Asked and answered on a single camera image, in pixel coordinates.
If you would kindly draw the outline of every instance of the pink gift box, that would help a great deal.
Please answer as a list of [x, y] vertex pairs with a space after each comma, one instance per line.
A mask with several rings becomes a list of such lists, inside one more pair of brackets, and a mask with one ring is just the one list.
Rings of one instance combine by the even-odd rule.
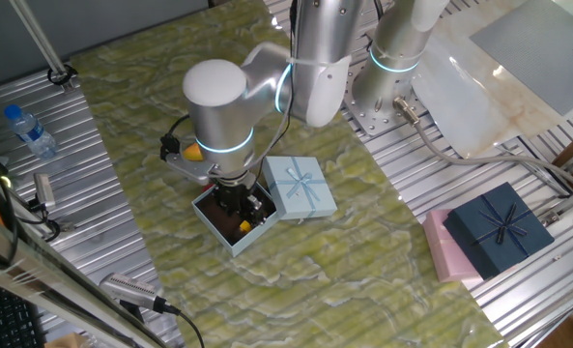
[[423, 222], [439, 281], [480, 278], [467, 256], [443, 226], [449, 212], [450, 209], [432, 211]]

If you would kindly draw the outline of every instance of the dark blue gift box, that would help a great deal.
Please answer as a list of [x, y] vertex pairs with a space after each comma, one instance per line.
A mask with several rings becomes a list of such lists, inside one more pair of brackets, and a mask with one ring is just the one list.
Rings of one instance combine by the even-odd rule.
[[444, 226], [484, 279], [555, 241], [509, 183], [454, 209]]

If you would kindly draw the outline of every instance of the computer keyboard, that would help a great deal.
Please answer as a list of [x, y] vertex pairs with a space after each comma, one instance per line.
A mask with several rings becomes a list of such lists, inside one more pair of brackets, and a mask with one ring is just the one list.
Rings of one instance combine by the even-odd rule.
[[0, 288], [0, 348], [43, 348], [37, 308]]

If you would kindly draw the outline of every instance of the glowing blue ring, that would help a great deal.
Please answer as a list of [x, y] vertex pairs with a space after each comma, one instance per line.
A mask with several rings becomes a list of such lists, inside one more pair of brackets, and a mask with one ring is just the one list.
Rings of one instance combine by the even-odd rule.
[[293, 65], [289, 64], [288, 67], [284, 69], [282, 76], [279, 78], [279, 81], [277, 82], [277, 89], [275, 90], [275, 109], [279, 113], [282, 113], [282, 109], [279, 107], [279, 95], [282, 93], [282, 87], [284, 87], [284, 81], [286, 80], [286, 76], [288, 76], [288, 73], [290, 72], [292, 67]]
[[218, 150], [218, 149], [212, 149], [208, 146], [206, 146], [205, 144], [201, 143], [200, 140], [196, 139], [196, 142], [198, 143], [198, 145], [200, 145], [200, 147], [202, 147], [203, 149], [210, 151], [212, 153], [216, 153], [216, 154], [228, 154], [231, 153], [233, 151], [237, 151], [239, 149], [241, 149], [243, 146], [245, 146], [245, 144], [247, 144], [249, 142], [249, 140], [251, 140], [252, 136], [254, 135], [254, 129], [251, 129], [251, 132], [249, 133], [249, 136], [247, 137], [247, 139], [242, 142], [241, 144], [230, 148], [230, 149], [223, 149], [223, 150]]
[[417, 64], [419, 64], [419, 62], [416, 62], [412, 67], [410, 67], [408, 69], [391, 69], [391, 68], [388, 68], [388, 67], [382, 65], [381, 63], [379, 63], [379, 61], [376, 60], [376, 57], [374, 56], [374, 54], [371, 51], [370, 51], [370, 57], [372, 57], [372, 60], [374, 61], [374, 63], [376, 63], [377, 66], [379, 66], [381, 69], [386, 70], [386, 71], [391, 72], [391, 73], [409, 72], [409, 71], [413, 70], [417, 66]]

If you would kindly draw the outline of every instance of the green marble surface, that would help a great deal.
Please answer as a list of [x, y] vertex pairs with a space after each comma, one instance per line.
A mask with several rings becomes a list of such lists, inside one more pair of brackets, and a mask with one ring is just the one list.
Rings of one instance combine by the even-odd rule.
[[[437, 281], [423, 229], [339, 115], [321, 129], [293, 121], [272, 150], [318, 158], [332, 217], [281, 221], [236, 258], [196, 217], [202, 190], [159, 160], [158, 139], [186, 113], [189, 68], [240, 64], [262, 41], [288, 44], [260, 0], [235, 0], [72, 58], [165, 297], [208, 347], [504, 346], [461, 283]], [[279, 122], [256, 127], [259, 150]], [[177, 134], [192, 141], [189, 123]]]

